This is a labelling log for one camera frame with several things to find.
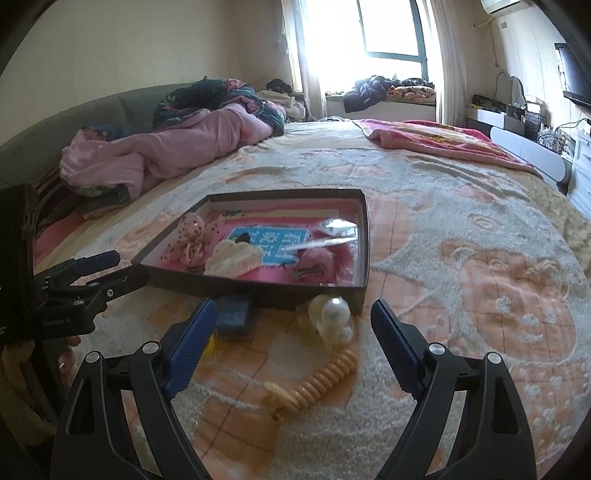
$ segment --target window frame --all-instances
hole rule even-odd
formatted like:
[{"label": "window frame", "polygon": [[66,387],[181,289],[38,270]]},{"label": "window frame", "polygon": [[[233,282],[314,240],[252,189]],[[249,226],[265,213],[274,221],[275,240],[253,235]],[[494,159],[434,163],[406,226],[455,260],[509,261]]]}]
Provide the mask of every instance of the window frame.
[{"label": "window frame", "polygon": [[410,10],[413,13],[414,31],[417,37],[418,55],[406,55],[402,53],[385,53],[379,51],[368,51],[365,41],[365,28],[363,26],[363,13],[361,13],[361,0],[357,0],[357,11],[359,14],[359,24],[361,25],[361,36],[363,37],[363,49],[368,57],[376,59],[391,59],[391,60],[405,60],[414,61],[421,64],[421,71],[423,73],[423,80],[429,81],[429,70],[427,68],[427,49],[425,47],[425,35],[423,32],[423,23],[421,22],[421,14],[418,10],[417,0],[408,0],[410,2]]}]

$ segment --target electrical cable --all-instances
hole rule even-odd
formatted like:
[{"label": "electrical cable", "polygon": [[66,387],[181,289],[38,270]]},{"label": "electrical cable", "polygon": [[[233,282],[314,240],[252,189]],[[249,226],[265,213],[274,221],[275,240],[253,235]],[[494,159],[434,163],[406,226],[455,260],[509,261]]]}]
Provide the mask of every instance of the electrical cable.
[{"label": "electrical cable", "polygon": [[494,35],[494,33],[492,32],[492,22],[491,22],[491,23],[489,23],[488,25],[489,25],[489,26],[490,26],[490,28],[491,28],[492,52],[493,52],[493,54],[495,54],[495,67],[496,67],[496,68],[499,68],[499,67],[500,67],[500,65],[499,65],[499,59],[498,59],[498,58],[497,58],[497,56],[496,56],[495,35]]},{"label": "electrical cable", "polygon": [[481,24],[478,24],[478,25],[473,24],[472,27],[473,28],[482,28],[482,27],[485,27],[487,25],[490,25],[494,20],[495,20],[494,15],[490,15],[488,17],[488,20],[486,20],[486,21],[484,21],[484,22],[482,22]]},{"label": "electrical cable", "polygon": [[578,122],[568,122],[568,123],[565,123],[565,124],[559,125],[559,126],[557,126],[557,127],[554,129],[554,132],[557,132],[557,131],[558,131],[560,128],[562,128],[562,127],[566,127],[566,128],[570,128],[570,129],[577,128],[577,127],[578,127],[578,126],[581,124],[581,122],[585,122],[585,121],[588,121],[588,120],[589,120],[588,118],[582,118],[582,119],[581,119],[581,120],[579,120]]},{"label": "electrical cable", "polygon": [[493,100],[496,100],[496,94],[499,93],[499,78],[501,78],[501,75],[503,75],[503,74],[505,74],[505,76],[507,78],[510,78],[511,77],[511,75],[509,75],[509,73],[507,73],[505,70],[501,70],[499,72],[499,74],[496,76],[496,81],[495,81],[495,83],[496,83],[496,86],[495,86],[495,95],[492,98]]}]

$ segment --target blue label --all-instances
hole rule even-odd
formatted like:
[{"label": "blue label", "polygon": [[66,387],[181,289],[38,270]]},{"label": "blue label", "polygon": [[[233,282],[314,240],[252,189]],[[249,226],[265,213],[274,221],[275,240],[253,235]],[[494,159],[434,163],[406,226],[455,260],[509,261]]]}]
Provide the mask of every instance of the blue label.
[{"label": "blue label", "polygon": [[305,242],[308,230],[305,228],[283,228],[272,226],[247,226],[235,228],[228,238],[236,241],[243,233],[251,237],[251,245],[261,247],[264,265],[294,265],[297,256],[293,252],[284,252],[282,247]]}]

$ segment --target window sill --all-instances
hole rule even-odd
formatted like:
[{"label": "window sill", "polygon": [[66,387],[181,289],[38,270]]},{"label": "window sill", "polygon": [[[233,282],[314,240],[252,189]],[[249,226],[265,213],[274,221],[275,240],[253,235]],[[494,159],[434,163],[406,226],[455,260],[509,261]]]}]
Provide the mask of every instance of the window sill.
[{"label": "window sill", "polygon": [[[328,93],[326,93],[325,95],[326,95],[326,100],[328,102],[341,102],[341,103],[343,103],[345,101],[345,96],[344,95],[333,95],[333,94],[328,94]],[[429,106],[429,107],[432,107],[432,108],[434,108],[437,105],[436,102],[430,102],[430,103],[412,102],[410,100],[401,100],[401,99],[398,99],[398,98],[394,98],[392,96],[387,96],[384,100],[382,100],[382,102],[408,103],[409,105]]]}]

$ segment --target dresser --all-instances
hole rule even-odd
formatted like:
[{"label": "dresser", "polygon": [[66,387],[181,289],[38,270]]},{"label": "dresser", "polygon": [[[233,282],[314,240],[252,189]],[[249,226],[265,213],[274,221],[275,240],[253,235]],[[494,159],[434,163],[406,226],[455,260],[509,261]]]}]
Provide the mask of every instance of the dresser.
[{"label": "dresser", "polygon": [[591,220],[591,137],[579,134],[567,198]]}]

